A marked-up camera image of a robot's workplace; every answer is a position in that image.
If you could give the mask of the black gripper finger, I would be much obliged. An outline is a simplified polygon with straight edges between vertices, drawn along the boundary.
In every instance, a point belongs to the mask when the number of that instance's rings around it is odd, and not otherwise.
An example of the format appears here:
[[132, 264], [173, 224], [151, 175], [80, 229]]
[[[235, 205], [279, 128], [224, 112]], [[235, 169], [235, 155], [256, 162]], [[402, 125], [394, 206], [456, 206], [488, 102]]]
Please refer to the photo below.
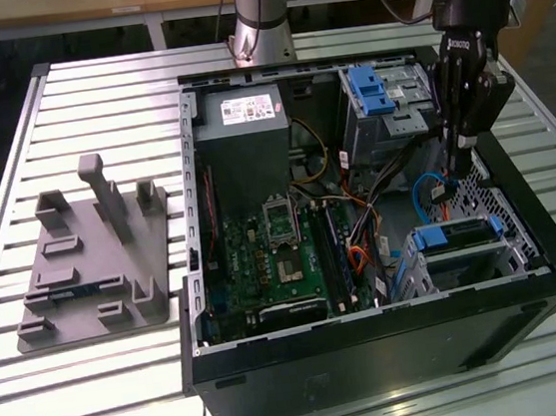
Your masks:
[[466, 90], [459, 104], [458, 148], [475, 147], [477, 137], [489, 131], [514, 92], [515, 80], [495, 61], [485, 68]]
[[434, 103], [442, 121], [446, 172], [451, 179], [465, 178], [470, 170], [474, 137], [462, 133], [461, 97], [465, 88], [461, 59], [439, 61], [433, 66]]

